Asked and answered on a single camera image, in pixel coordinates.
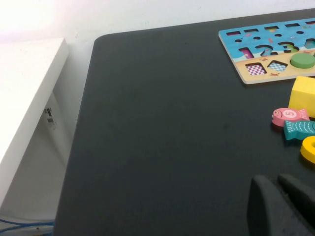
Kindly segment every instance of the pink fish toy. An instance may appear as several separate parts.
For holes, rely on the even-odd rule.
[[[286,120],[296,122],[300,120],[310,120],[310,118],[305,109],[298,111],[291,108],[278,108],[274,111],[272,115],[273,124],[283,127]]]

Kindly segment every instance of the wooden toy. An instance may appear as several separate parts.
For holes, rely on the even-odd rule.
[[[303,140],[301,154],[309,161],[315,163],[315,136],[310,136]]]
[[[306,109],[310,117],[315,118],[315,79],[298,76],[294,82],[289,108]]]
[[[245,84],[315,75],[314,35],[315,18],[219,31]]]
[[[284,121],[310,120],[305,109],[296,110],[289,108],[278,108],[273,112],[272,123],[277,126],[284,126]]]
[[[308,136],[315,135],[315,122],[314,121],[285,121],[284,134],[287,140],[299,139],[303,140]]]

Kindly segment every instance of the square hole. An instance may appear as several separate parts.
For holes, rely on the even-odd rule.
[[[265,27],[265,30],[268,30],[270,32],[275,32],[277,29],[279,29],[278,26]]]
[[[237,34],[241,34],[241,32],[239,32],[239,31],[234,31],[234,32],[228,32],[228,33],[226,33],[227,36],[232,36],[232,35],[237,35]]]
[[[268,65],[268,68],[279,71],[279,72],[283,72],[287,67],[287,64],[277,61],[277,60],[272,60],[270,62],[270,64]]]
[[[245,33],[247,32],[258,32],[258,29],[246,29],[244,30]]]
[[[300,26],[298,23],[294,23],[294,24],[287,24],[285,25],[286,27],[295,27],[295,26]]]
[[[267,73],[261,63],[251,63],[245,66],[251,75],[263,75]]]

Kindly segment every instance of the checkered pattern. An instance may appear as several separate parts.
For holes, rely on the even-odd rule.
[[[276,62],[271,63],[268,67],[279,72],[283,72],[286,69],[286,65],[281,65]]]
[[[267,73],[262,65],[248,65],[246,68],[251,75],[263,75]]]

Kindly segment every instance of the yellow cube block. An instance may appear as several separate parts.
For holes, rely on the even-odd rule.
[[[315,78],[298,76],[294,82],[289,108],[306,109],[315,118]]]

